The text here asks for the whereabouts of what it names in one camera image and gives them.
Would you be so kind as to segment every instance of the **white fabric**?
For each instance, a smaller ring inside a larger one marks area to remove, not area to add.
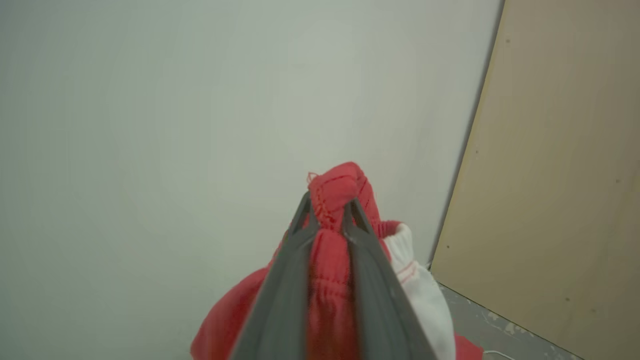
[[[449,307],[431,273],[413,258],[411,230],[400,224],[396,233],[384,241],[391,253],[391,266],[438,360],[455,360],[456,342]]]

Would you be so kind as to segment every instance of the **floor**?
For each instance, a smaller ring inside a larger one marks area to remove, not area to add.
[[[580,360],[565,349],[555,346],[509,320],[492,313],[455,291],[441,286],[453,317],[454,330],[485,351],[483,360]]]

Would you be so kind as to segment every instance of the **red fabric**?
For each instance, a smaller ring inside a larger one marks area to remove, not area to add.
[[[399,222],[380,220],[373,189],[355,163],[316,176],[308,188],[321,226],[309,265],[308,358],[357,360],[353,283],[347,244],[340,235],[344,205],[357,196],[379,239],[394,234]],[[191,344],[193,359],[228,358],[270,265],[242,280],[211,309]]]
[[[456,360],[482,360],[484,350],[456,334]]]

